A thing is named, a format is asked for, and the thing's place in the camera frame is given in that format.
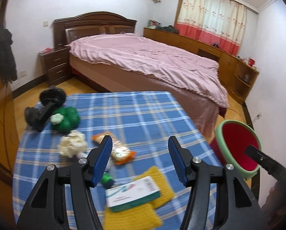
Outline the person's right hand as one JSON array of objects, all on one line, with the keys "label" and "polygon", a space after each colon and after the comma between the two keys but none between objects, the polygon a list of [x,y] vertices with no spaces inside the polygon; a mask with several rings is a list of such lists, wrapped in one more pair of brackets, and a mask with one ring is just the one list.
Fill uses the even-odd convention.
[{"label": "person's right hand", "polygon": [[279,181],[277,181],[269,190],[266,202],[262,206],[262,211],[266,215],[268,221],[282,218],[286,214],[286,204],[281,202],[281,192],[282,186]]}]

